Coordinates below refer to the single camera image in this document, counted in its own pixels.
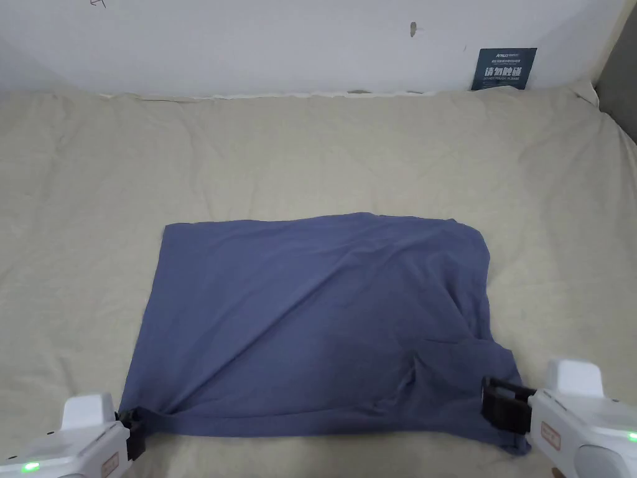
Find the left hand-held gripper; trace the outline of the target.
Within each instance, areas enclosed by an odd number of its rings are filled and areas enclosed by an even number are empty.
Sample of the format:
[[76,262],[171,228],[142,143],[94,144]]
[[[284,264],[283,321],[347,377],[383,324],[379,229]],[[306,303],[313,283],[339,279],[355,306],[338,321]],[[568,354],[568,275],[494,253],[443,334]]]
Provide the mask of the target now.
[[139,408],[120,410],[110,393],[73,396],[60,428],[1,463],[1,477],[123,477],[146,451]]

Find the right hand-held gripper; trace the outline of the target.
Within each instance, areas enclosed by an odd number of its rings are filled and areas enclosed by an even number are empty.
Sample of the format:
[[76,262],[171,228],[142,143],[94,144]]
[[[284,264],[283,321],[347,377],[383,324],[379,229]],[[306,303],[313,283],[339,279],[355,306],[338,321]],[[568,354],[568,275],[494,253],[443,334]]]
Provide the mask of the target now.
[[606,396],[598,366],[553,359],[542,388],[484,376],[481,391],[481,415],[498,430],[518,431],[517,400],[528,405],[527,438],[553,477],[636,477],[636,407]]

